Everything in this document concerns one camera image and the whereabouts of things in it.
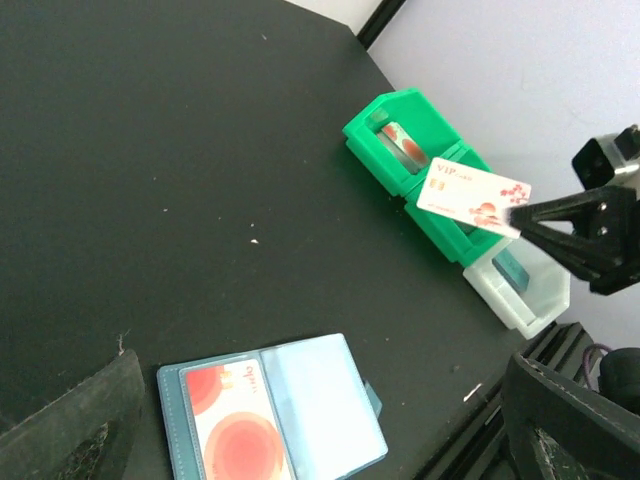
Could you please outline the white sunset chip card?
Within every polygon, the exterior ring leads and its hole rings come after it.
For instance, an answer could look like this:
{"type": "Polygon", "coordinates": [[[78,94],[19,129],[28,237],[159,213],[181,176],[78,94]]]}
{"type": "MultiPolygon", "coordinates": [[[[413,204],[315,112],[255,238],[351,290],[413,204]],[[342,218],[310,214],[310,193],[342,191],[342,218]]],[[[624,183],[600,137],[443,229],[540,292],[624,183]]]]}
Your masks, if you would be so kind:
{"type": "Polygon", "coordinates": [[[416,205],[438,214],[512,239],[520,231],[509,224],[512,208],[529,202],[527,183],[443,158],[432,160],[416,205]]]}

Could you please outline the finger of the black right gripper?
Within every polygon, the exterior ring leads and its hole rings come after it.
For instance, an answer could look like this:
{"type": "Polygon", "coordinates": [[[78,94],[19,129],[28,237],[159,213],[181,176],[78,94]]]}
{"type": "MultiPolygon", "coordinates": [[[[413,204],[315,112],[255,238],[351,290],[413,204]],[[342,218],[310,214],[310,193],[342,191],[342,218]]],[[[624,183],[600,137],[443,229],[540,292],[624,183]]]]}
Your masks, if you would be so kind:
{"type": "Polygon", "coordinates": [[[603,186],[509,210],[509,225],[560,259],[626,260],[638,253],[636,191],[603,186]]]}
{"type": "Polygon", "coordinates": [[[552,229],[522,230],[539,247],[595,294],[615,294],[639,283],[639,250],[619,240],[587,239],[552,229]]]}

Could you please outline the blue leather card holder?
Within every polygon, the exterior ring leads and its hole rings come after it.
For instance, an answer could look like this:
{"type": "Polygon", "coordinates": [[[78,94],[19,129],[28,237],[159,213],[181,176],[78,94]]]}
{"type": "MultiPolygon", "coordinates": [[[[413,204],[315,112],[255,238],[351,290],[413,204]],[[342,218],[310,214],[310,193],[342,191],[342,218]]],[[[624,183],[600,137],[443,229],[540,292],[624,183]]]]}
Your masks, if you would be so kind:
{"type": "Polygon", "coordinates": [[[160,367],[156,378],[175,478],[206,479],[185,372],[247,358],[261,365],[291,479],[347,479],[386,456],[382,403],[361,378],[344,335],[334,333],[160,367]]]}

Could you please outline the red circle chip card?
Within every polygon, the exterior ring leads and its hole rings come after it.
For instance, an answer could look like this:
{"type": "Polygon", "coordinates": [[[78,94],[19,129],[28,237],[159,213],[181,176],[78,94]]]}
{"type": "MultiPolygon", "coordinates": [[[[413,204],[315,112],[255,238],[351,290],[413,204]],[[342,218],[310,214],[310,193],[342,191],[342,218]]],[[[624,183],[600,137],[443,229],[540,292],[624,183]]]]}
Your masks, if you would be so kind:
{"type": "Polygon", "coordinates": [[[185,372],[206,479],[291,479],[285,443],[255,358],[185,372]]]}

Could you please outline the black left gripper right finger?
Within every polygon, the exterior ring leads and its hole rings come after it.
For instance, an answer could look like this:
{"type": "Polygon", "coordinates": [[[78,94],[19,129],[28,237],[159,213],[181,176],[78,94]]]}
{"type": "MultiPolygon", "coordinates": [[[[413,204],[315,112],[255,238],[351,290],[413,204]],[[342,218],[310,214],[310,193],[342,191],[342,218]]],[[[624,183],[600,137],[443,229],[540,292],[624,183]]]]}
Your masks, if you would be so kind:
{"type": "Polygon", "coordinates": [[[519,354],[503,377],[502,415],[522,479],[639,477],[639,416],[519,354]]]}

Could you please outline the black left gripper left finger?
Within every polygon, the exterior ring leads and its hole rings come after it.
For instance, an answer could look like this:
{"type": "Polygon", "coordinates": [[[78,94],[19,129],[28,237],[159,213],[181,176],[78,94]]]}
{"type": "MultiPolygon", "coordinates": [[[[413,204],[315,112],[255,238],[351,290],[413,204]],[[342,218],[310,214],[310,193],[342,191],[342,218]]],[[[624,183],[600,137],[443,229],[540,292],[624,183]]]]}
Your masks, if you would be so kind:
{"type": "Polygon", "coordinates": [[[129,349],[1,435],[3,479],[120,479],[145,383],[129,349]]]}

